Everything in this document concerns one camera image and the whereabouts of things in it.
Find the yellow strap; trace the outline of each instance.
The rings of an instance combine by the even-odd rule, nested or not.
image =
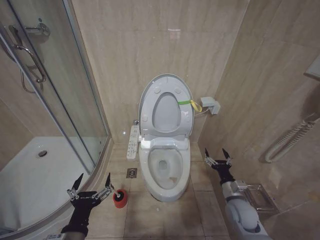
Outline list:
[[[193,107],[193,109],[194,109],[195,111],[197,111],[197,112],[199,112],[199,113],[202,112],[202,107],[201,107],[198,103],[196,103],[196,102],[193,101],[193,100],[190,100],[190,103],[191,103],[191,105],[192,105],[192,107]]]

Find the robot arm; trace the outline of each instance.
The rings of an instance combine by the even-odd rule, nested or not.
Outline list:
[[[61,234],[49,235],[46,240],[84,240],[88,234],[89,216],[91,210],[98,206],[104,199],[106,199],[113,191],[117,197],[120,194],[115,191],[110,181],[110,173],[106,179],[104,189],[100,192],[96,191],[82,191],[77,192],[82,177],[84,174],[74,182],[71,189],[67,190],[70,196],[70,202],[74,206],[74,211],[69,221]]]
[[[236,181],[230,174],[232,160],[226,150],[222,149],[222,151],[226,160],[213,160],[205,149],[204,161],[219,174],[228,220],[241,240],[271,240],[259,220],[256,209],[242,194],[242,190],[247,185],[243,181]]]

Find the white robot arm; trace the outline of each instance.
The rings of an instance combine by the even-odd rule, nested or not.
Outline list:
[[[272,240],[261,224],[256,209],[242,194],[241,190],[245,187],[245,183],[236,181],[230,174],[232,161],[229,154],[224,149],[222,151],[226,160],[213,160],[205,149],[204,161],[219,173],[220,185],[226,201],[225,212],[238,238],[241,240]]]

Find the bidet control panel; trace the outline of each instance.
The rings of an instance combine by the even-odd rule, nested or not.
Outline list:
[[[130,131],[130,138],[128,149],[126,151],[126,159],[134,160],[136,159],[137,149],[138,149],[138,138],[139,138],[139,125],[132,125]]]

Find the shower hose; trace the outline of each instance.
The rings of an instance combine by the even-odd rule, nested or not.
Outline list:
[[[277,162],[287,152],[289,152],[289,150],[293,148],[293,146],[299,142],[303,136],[314,127],[315,124],[315,122],[305,122],[305,120],[303,120],[269,149],[269,151],[265,154],[265,161],[267,163]]]

